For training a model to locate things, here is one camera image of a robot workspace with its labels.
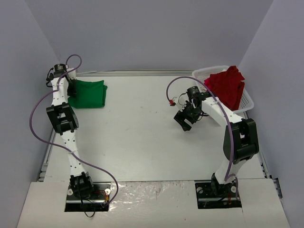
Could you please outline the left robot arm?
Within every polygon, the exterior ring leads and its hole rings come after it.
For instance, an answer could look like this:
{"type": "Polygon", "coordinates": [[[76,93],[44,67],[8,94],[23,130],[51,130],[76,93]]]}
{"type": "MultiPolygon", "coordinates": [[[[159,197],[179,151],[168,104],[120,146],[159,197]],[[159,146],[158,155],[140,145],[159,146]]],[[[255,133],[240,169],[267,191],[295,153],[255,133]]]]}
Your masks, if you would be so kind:
{"type": "Polygon", "coordinates": [[[70,165],[70,188],[75,197],[89,199],[95,195],[95,185],[88,172],[85,171],[76,145],[76,129],[79,122],[68,103],[70,97],[76,97],[76,73],[66,64],[56,64],[50,69],[47,81],[52,85],[53,100],[50,107],[46,108],[47,115],[56,133],[63,140],[70,165]]]}

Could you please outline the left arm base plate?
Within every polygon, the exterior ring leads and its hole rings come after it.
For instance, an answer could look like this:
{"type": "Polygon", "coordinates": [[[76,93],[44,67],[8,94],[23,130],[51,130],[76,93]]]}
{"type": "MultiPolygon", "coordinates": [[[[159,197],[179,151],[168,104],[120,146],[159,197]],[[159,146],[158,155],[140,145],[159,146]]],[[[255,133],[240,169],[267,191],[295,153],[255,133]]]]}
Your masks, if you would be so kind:
{"type": "Polygon", "coordinates": [[[110,183],[94,183],[94,192],[89,197],[83,197],[83,204],[80,197],[76,196],[68,186],[66,195],[65,212],[103,212],[108,211],[108,201],[111,194],[110,183]]]}

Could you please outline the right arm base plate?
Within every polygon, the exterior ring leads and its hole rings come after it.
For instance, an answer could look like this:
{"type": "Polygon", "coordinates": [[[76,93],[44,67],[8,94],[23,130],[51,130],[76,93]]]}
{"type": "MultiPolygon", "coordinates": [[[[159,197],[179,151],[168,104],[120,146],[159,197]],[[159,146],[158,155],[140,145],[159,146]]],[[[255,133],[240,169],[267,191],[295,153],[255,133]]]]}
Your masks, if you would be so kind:
{"type": "Polygon", "coordinates": [[[242,208],[242,203],[236,195],[236,182],[220,185],[214,192],[210,180],[195,182],[198,209],[232,209],[242,208]]]}

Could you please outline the green t shirt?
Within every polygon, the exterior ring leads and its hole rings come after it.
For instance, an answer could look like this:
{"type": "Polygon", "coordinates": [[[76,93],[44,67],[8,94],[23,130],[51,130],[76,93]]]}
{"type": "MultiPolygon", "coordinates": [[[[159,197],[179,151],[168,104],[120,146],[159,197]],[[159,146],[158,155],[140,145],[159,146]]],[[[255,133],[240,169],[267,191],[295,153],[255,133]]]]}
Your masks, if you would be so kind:
{"type": "Polygon", "coordinates": [[[105,81],[87,82],[78,80],[76,95],[68,98],[68,103],[76,109],[97,109],[105,106],[107,85],[105,81]]]}

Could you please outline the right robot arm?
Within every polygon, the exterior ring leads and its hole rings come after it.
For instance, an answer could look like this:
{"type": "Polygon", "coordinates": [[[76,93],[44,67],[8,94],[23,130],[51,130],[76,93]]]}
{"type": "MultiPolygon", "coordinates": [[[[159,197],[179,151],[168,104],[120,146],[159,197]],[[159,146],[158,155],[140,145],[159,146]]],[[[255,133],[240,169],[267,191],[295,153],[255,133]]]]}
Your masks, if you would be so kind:
{"type": "Polygon", "coordinates": [[[187,89],[186,95],[188,100],[185,104],[178,104],[179,110],[174,116],[183,131],[189,131],[191,125],[204,115],[211,117],[225,130],[225,158],[212,174],[210,185],[214,195],[222,196],[227,192],[228,185],[236,181],[240,168],[259,152],[256,123],[237,115],[209,92],[201,93],[197,86],[187,89]]]}

